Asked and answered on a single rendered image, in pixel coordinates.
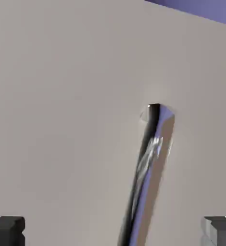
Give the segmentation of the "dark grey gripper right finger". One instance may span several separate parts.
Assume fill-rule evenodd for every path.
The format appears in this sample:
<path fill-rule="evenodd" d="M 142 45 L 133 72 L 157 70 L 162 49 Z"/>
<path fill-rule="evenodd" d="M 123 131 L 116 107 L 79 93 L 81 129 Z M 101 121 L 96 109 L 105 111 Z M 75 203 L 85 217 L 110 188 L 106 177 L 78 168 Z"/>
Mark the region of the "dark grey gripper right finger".
<path fill-rule="evenodd" d="M 201 246 L 226 246 L 226 216 L 204 216 Z"/>

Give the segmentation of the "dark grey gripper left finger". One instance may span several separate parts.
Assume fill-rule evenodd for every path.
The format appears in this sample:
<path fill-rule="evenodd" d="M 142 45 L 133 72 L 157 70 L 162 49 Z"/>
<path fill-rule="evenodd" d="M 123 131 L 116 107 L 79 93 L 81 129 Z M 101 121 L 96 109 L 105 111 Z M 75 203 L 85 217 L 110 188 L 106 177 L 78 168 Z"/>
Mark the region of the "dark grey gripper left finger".
<path fill-rule="evenodd" d="M 25 246 L 25 218 L 0 216 L 0 246 Z"/>

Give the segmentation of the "grey painted drawer front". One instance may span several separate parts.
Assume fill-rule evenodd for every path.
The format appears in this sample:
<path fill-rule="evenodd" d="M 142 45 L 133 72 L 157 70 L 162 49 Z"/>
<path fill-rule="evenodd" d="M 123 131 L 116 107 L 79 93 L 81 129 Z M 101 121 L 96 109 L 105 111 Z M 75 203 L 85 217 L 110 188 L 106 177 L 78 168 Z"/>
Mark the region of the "grey painted drawer front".
<path fill-rule="evenodd" d="M 145 0 L 0 0 L 0 215 L 26 246 L 117 246 L 150 103 L 175 114 L 145 246 L 226 215 L 226 25 Z"/>

